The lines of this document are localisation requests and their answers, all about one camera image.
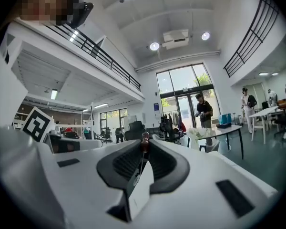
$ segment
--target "recessed light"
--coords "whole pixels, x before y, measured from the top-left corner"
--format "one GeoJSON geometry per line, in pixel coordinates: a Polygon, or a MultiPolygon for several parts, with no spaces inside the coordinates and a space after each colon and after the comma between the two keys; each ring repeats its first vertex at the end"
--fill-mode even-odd
{"type": "Polygon", "coordinates": [[[159,43],[157,43],[157,42],[153,42],[150,46],[149,46],[149,48],[152,50],[152,51],[156,51],[156,50],[158,50],[159,49],[159,43]]]}
{"type": "Polygon", "coordinates": [[[51,99],[55,100],[56,96],[57,96],[57,89],[52,89],[51,99]]]}
{"type": "Polygon", "coordinates": [[[202,40],[206,41],[210,38],[210,33],[204,32],[201,36],[202,40]]]}
{"type": "Polygon", "coordinates": [[[100,107],[104,107],[106,105],[108,105],[108,104],[101,104],[101,105],[95,106],[94,108],[100,108],[100,107]]]}

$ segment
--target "air conditioner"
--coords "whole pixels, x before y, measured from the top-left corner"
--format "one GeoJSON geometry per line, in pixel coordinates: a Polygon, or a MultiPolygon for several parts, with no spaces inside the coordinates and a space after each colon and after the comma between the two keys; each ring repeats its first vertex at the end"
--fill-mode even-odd
{"type": "Polygon", "coordinates": [[[184,47],[189,44],[189,30],[169,31],[163,34],[163,47],[166,49],[184,47]]]}

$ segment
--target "staircase railing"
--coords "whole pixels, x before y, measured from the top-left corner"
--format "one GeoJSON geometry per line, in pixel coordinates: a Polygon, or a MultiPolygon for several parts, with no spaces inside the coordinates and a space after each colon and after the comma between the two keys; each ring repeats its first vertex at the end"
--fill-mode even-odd
{"type": "Polygon", "coordinates": [[[249,30],[236,52],[224,67],[229,77],[235,74],[264,42],[278,15],[278,7],[272,0],[259,1],[249,30]]]}
{"type": "Polygon", "coordinates": [[[101,48],[101,43],[96,44],[89,37],[87,37],[84,33],[82,33],[78,29],[72,29],[69,25],[65,24],[62,26],[47,26],[52,31],[56,32],[60,36],[65,39],[71,41],[73,44],[78,46],[87,54],[91,55],[93,58],[98,60],[107,68],[111,69],[117,75],[122,77],[125,81],[127,81],[130,85],[134,86],[136,89],[141,91],[140,83],[135,80],[122,66],[118,64],[108,53],[106,53],[101,48]]]}

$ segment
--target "black table leg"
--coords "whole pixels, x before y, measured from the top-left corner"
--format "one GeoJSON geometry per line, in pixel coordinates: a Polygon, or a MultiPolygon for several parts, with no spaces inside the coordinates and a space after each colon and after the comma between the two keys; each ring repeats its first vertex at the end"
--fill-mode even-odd
{"type": "Polygon", "coordinates": [[[238,134],[239,134],[239,140],[240,140],[240,147],[241,147],[241,150],[242,150],[242,159],[244,159],[243,139],[242,139],[242,133],[241,133],[240,129],[238,129],[238,134]]]}
{"type": "Polygon", "coordinates": [[[228,144],[228,150],[229,150],[229,135],[227,133],[227,144],[228,144]]]}

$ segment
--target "blue box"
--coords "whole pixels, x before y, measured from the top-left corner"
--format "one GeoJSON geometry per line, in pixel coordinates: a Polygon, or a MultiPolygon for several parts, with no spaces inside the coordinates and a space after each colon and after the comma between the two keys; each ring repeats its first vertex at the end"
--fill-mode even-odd
{"type": "Polygon", "coordinates": [[[232,122],[231,114],[220,114],[218,117],[220,125],[224,125],[232,122]]]}

